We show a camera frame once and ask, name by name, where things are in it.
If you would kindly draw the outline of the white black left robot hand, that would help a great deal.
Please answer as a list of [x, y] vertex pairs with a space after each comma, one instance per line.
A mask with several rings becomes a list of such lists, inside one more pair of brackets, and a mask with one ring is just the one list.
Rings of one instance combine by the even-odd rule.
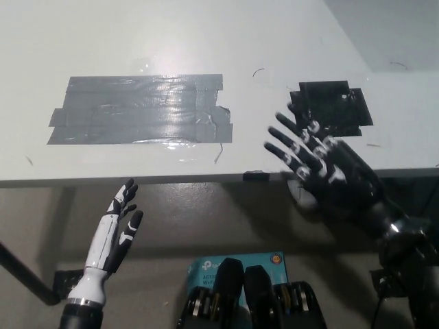
[[130, 205], [138, 185], [129, 179], [113, 197], [100, 219], [86, 259], [86, 268], [115, 273], [126, 257], [143, 218], [135, 204]]

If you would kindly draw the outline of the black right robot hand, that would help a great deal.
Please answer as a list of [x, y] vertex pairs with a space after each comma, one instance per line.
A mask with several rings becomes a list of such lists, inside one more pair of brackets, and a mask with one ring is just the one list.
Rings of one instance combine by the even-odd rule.
[[266, 142], [296, 181], [321, 205], [343, 212], [374, 240], [409, 230], [409, 217], [386, 195], [377, 174], [343, 140], [331, 136], [318, 121], [305, 128], [283, 113], [276, 120], [293, 135], [273, 126], [268, 132], [287, 149]]

